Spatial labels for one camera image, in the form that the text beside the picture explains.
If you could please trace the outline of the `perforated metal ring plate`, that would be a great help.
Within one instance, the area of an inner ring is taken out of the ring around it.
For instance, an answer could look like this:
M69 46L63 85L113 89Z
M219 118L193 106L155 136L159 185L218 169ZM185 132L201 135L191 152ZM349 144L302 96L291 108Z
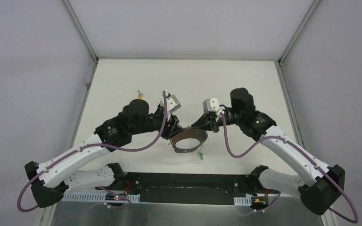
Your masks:
M203 129L184 128L184 131L170 139L176 153L191 153L197 151L208 139L207 132Z

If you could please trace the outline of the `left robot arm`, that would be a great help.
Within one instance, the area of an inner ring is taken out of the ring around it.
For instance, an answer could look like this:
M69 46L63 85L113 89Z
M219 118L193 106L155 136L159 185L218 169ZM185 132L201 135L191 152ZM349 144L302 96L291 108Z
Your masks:
M159 138L169 140L183 132L178 118L172 114L180 106L176 97L171 95L161 100L154 113L149 113L146 101L132 100L116 117L103 122L80 144L44 163L27 163L28 186L37 207L49 207L66 195L85 189L121 190L126 176L119 163L109 163L90 171L81 171L80 168L115 150L146 150Z

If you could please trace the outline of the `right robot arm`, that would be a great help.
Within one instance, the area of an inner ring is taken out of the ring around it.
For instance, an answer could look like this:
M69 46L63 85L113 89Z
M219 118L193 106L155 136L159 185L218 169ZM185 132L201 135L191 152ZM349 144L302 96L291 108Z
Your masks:
M242 158L251 151L233 154L227 128L237 125L246 136L273 151L296 175L277 172L267 166L256 167L249 175L249 188L255 193L273 189L301 200L316 215L323 215L341 196L345 185L345 170L317 159L292 141L275 120L255 108L254 98L246 88L230 92L230 107L221 107L218 99L203 102L203 115L191 125L193 129L218 132L223 127L227 151L234 158Z

